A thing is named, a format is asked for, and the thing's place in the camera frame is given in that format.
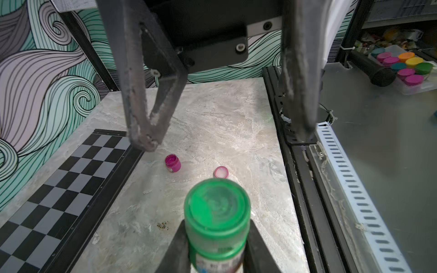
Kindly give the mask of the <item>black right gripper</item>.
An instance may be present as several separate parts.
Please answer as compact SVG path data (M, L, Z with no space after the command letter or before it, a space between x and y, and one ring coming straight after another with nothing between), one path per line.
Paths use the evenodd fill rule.
M281 80L290 104L288 117L297 140L306 142L316 129L330 5L330 1L97 1L132 145L154 152L162 143L188 71L242 63L248 58L249 37L279 30L281 24ZM158 74L152 109L147 106L145 67Z

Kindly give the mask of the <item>paint jar set tray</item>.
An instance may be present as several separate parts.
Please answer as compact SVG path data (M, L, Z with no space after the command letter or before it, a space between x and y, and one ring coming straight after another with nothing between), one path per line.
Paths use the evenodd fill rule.
M349 53L349 60L376 86L393 85L404 95L437 89L437 63L397 45L377 47L367 54L354 50Z

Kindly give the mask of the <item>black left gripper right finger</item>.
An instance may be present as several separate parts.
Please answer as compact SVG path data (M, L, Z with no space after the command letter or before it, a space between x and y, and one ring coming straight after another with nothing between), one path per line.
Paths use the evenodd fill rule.
M253 220L250 220L250 229L246 241L243 260L244 273L275 273L274 261L266 243L259 233Z

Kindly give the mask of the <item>black white chessboard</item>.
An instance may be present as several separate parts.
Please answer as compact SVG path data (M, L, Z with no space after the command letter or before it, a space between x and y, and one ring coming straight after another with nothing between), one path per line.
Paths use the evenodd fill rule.
M1 227L1 271L70 272L142 154L96 129Z

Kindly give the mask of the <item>green paint jar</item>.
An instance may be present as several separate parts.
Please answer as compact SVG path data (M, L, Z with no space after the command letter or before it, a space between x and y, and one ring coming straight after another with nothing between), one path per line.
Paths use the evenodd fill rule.
M195 185L184 201L189 258L199 273L235 273L244 259L250 230L247 192L228 179Z

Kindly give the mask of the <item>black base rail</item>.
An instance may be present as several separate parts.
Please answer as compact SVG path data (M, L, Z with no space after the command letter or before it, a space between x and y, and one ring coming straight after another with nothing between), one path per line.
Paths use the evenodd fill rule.
M262 78L274 117L310 272L355 273L357 266L327 192L322 188L322 176L311 155L310 147L316 144L317 137L313 135L306 142L298 142L294 128L282 119L280 111L286 103L279 90L279 69L263 68Z

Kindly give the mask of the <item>pink jar lid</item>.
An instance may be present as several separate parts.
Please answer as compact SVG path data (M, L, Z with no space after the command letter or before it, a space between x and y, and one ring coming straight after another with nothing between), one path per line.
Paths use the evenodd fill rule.
M228 176L229 176L229 170L225 166L219 166L213 172L214 178L227 179Z

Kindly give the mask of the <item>purple paint jar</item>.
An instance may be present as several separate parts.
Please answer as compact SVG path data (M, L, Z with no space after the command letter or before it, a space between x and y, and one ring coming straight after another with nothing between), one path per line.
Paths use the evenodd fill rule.
M171 173L178 172L182 167L179 158L175 154L168 155L165 159L165 164Z

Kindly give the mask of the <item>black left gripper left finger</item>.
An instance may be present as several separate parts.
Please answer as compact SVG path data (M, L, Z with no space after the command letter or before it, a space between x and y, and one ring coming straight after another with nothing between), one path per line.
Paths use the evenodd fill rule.
M190 273L189 242L185 222L181 222L162 259L163 273Z

